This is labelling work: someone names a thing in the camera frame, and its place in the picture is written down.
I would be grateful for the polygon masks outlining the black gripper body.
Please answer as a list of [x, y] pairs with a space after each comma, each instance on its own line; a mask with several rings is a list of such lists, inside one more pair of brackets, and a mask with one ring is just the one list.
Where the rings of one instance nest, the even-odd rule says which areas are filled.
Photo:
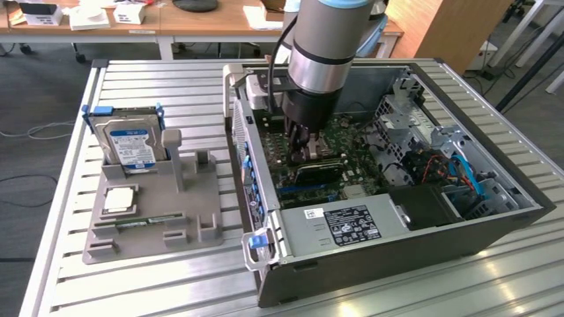
[[287, 90], [283, 92], [281, 110], [289, 120], [306, 127], [307, 131], [319, 131], [333, 114], [338, 98], [339, 90], [325, 94]]

